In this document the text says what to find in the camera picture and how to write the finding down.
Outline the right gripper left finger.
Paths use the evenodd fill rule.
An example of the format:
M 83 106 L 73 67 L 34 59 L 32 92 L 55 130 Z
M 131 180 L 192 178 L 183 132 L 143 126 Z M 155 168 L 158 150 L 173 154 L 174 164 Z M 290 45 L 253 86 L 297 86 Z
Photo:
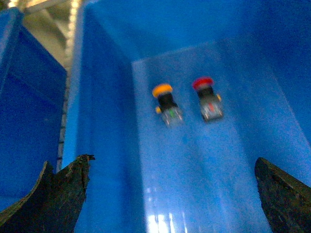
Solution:
M 53 172 L 46 161 L 31 191 L 0 213 L 2 233 L 72 233 L 86 201 L 90 161 L 79 155 Z

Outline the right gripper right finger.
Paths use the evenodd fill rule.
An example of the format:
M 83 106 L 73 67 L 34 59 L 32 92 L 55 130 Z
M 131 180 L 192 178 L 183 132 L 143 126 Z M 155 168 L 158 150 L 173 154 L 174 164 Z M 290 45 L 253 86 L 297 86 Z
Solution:
M 255 163 L 262 210 L 274 233 L 311 231 L 311 188 L 263 157 Z

